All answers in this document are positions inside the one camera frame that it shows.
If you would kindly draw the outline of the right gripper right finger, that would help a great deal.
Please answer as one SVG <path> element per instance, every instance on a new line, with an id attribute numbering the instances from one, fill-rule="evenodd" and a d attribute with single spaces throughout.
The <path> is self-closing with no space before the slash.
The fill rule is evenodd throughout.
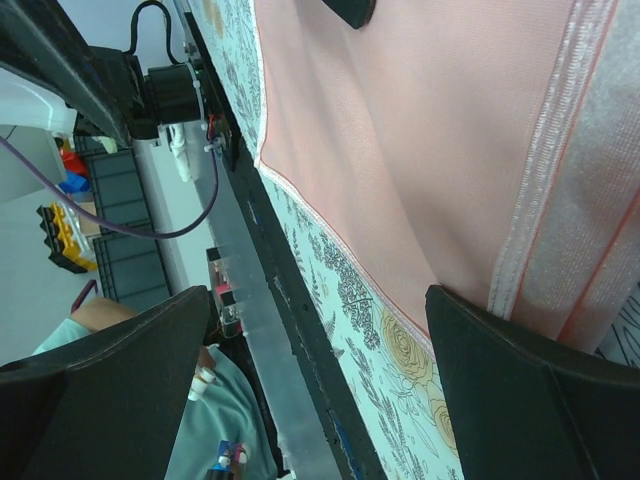
<path id="1" fill-rule="evenodd" d="M 426 317 L 467 479 L 636 479 L 639 372 L 432 285 Z"/>

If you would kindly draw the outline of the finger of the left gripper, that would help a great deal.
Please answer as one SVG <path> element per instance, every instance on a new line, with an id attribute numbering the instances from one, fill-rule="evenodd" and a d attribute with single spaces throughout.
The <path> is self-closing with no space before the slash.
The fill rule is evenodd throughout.
<path id="1" fill-rule="evenodd" d="M 353 29 L 366 26 L 376 6 L 375 0 L 323 0 L 323 3 Z"/>

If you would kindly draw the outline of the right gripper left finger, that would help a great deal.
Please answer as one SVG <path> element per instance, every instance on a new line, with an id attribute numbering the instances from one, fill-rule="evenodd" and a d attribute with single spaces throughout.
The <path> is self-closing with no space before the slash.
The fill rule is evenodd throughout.
<path id="1" fill-rule="evenodd" d="M 1 369 L 4 479 L 161 479 L 205 331 L 206 287 Z"/>

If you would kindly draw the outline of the salmon pink cloth napkin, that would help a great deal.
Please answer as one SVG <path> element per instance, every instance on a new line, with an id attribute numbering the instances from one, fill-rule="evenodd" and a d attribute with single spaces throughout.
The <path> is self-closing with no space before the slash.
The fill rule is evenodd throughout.
<path id="1" fill-rule="evenodd" d="M 259 1 L 256 161 L 419 342 L 443 285 L 594 351 L 639 278 L 639 5 Z"/>

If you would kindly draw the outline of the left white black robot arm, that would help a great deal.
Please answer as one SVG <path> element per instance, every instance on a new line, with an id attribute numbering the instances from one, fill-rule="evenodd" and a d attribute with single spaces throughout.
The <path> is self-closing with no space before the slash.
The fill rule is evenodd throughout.
<path id="1" fill-rule="evenodd" d="M 263 62 L 253 1 L 161 4 L 165 65 L 144 68 L 133 12 L 126 49 L 88 44 L 56 1 L 1 5 L 1 120 L 127 148 L 163 126 L 197 122 L 208 141 L 255 150 L 265 130 Z M 174 33 L 187 41 L 171 54 Z"/>

